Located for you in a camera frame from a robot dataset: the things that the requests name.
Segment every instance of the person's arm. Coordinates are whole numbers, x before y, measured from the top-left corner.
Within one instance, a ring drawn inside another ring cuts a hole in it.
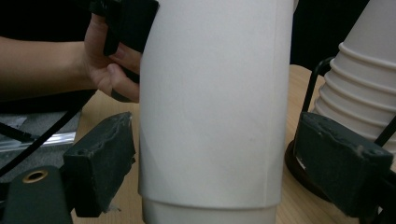
[[[105,18],[92,15],[84,42],[37,42],[0,36],[0,102],[67,91],[111,91],[138,102],[139,86],[118,64],[139,73],[140,53],[120,45],[103,55]]]

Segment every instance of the white container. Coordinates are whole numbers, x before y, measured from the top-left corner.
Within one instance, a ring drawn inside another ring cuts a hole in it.
[[[160,1],[141,64],[146,223],[275,223],[293,3]]]
[[[396,1],[372,0],[340,44],[314,112],[374,141],[396,116]],[[396,155],[396,134],[383,148]]]

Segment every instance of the white plastic cup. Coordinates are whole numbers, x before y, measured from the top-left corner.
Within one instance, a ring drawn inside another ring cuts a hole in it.
[[[293,2],[160,1],[141,64],[146,223],[275,223]]]
[[[339,45],[314,112],[374,141],[396,116],[396,1],[372,0]],[[396,134],[383,148],[396,155]]]

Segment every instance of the human hand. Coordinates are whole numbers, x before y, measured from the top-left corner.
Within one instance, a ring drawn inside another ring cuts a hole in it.
[[[109,57],[103,53],[107,24],[104,17],[92,14],[91,23],[85,35],[84,63],[89,78],[96,88],[108,96],[117,92],[134,103],[139,102],[139,85],[132,82],[121,66],[140,74],[141,53],[119,44],[117,52]]]

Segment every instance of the light wood tabletop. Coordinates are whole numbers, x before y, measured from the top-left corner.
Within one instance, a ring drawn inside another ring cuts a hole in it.
[[[298,65],[290,66],[289,107],[287,116],[285,150],[293,139],[298,118],[303,106],[310,71]],[[323,83],[319,77],[313,99],[318,96],[318,86]],[[138,139],[139,139],[139,104],[119,103],[97,92],[84,106],[78,125],[77,139],[81,138],[101,120],[111,115],[130,111],[133,114],[133,133],[136,148],[136,163],[131,172],[125,176],[116,197],[112,202],[112,209],[96,218],[76,217],[72,213],[76,224],[143,224],[141,197],[137,192],[138,183]],[[302,185],[290,174],[284,166],[282,201],[277,207],[276,223],[282,224],[327,224],[327,223],[359,223],[356,218],[346,217],[332,203],[323,201]]]

